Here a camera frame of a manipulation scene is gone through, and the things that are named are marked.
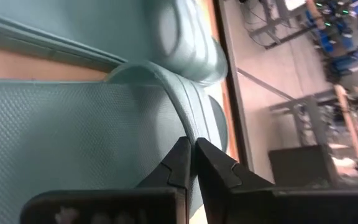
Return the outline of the dark box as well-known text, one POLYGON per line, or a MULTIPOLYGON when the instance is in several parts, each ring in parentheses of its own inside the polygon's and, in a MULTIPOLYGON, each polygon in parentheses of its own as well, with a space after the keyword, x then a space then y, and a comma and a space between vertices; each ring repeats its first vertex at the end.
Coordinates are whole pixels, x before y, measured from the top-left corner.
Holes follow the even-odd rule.
POLYGON ((268 153, 275 185, 328 188, 339 185, 327 145, 272 150, 268 153))

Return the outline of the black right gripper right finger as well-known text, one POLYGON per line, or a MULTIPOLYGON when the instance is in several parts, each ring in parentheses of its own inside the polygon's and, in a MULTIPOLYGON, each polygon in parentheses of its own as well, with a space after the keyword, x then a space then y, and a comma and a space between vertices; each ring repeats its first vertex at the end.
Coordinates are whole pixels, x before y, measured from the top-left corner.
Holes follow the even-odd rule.
POLYGON ((277 188, 205 138, 196 166, 208 224, 358 224, 358 189, 277 188))

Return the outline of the black aluminium table frame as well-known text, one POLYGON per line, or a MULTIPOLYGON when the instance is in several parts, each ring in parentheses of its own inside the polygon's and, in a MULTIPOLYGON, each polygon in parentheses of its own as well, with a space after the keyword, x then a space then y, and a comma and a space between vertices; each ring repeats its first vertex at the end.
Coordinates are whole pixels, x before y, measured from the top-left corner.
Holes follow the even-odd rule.
POLYGON ((252 151, 248 138, 247 123, 242 102, 241 90, 234 58, 229 23, 224 8, 224 0, 212 0, 216 32, 225 53, 228 72, 223 83, 223 103, 229 134, 229 151, 242 165, 254 171, 252 151))

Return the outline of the grey metal desk frame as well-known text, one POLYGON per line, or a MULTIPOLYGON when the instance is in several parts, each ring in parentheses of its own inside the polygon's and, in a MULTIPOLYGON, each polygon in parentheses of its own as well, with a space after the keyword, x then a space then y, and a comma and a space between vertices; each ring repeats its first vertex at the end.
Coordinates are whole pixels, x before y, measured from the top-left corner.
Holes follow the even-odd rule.
POLYGON ((328 144, 327 125, 323 121, 324 113, 321 112, 320 106, 326 106, 335 100, 334 90, 326 90, 269 106, 269 110, 293 116, 301 146, 312 145, 306 138, 306 131, 313 132, 316 144, 325 145, 328 144))

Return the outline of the wooden beam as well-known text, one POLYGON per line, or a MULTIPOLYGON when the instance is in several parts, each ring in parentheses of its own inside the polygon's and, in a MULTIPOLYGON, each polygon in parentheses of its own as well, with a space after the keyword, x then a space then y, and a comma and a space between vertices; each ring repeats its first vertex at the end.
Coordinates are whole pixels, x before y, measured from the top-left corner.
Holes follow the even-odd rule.
POLYGON ((334 85, 334 90, 358 158, 358 121, 355 120, 356 117, 349 106, 346 90, 339 84, 334 85))

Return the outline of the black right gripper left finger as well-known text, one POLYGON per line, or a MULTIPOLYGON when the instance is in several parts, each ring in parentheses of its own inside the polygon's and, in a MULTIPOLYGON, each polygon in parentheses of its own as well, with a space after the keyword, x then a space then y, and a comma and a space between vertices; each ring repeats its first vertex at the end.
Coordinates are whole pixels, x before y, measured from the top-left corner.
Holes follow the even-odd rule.
POLYGON ((191 143, 180 137, 134 188, 54 190, 30 199, 20 224, 189 224, 191 143))

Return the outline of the green rubber slide sandal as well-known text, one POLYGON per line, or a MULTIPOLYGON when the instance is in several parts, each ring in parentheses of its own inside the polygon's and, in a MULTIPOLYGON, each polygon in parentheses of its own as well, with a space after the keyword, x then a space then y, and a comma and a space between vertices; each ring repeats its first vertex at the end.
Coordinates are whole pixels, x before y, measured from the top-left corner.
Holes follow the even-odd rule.
POLYGON ((104 81, 0 80, 0 224, 50 190, 137 185, 176 143, 227 149, 219 103, 152 62, 125 63, 104 81))
POLYGON ((0 0, 0 47, 105 71, 147 60, 203 86, 227 75, 195 0, 0 0))

